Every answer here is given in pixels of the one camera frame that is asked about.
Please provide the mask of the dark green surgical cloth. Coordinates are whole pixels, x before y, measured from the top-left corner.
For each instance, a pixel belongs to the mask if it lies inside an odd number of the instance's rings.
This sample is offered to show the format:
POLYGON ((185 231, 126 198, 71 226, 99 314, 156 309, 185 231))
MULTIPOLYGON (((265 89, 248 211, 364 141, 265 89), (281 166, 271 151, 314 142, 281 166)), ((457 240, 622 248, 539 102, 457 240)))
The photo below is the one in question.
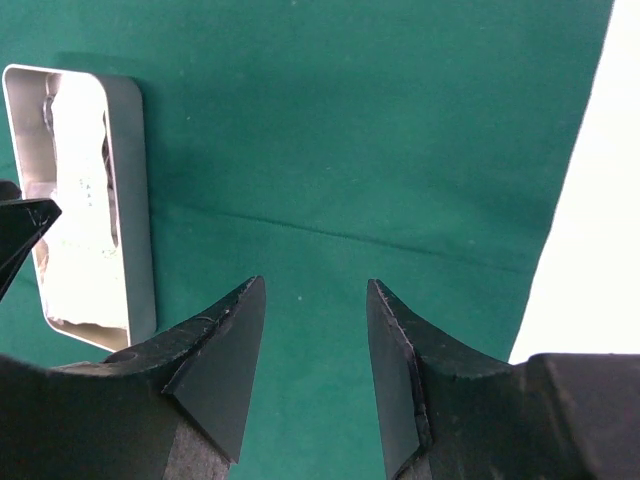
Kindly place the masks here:
POLYGON ((504 360, 608 1, 5 1, 1 62, 144 96, 157 319, 260 275, 234 479, 381 479, 366 289, 504 360))

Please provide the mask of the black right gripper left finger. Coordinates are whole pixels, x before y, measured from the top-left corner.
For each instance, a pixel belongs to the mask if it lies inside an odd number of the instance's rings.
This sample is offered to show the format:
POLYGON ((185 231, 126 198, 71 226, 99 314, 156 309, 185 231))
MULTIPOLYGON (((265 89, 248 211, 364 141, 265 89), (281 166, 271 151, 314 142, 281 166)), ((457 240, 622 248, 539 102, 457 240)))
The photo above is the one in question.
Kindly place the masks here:
POLYGON ((240 457, 266 308, 252 277, 98 363, 1 359, 5 479, 225 479, 240 457))

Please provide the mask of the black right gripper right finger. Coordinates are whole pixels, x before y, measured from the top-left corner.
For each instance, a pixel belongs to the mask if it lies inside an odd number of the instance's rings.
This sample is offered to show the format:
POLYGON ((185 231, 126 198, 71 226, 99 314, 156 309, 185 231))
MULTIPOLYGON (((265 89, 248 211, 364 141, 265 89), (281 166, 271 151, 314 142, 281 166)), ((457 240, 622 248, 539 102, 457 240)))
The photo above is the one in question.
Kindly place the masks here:
POLYGON ((367 286, 368 342, 390 479, 635 479, 639 359, 544 353, 511 365, 367 286))

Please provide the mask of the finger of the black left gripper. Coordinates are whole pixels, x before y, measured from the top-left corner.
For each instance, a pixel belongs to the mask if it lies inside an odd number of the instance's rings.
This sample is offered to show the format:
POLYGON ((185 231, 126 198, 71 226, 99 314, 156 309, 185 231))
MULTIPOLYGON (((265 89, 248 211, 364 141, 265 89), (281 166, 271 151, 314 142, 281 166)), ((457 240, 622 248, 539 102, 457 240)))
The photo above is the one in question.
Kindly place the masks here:
POLYGON ((0 297, 3 298, 32 248, 61 215, 54 200, 23 199, 19 187, 1 180, 0 297))

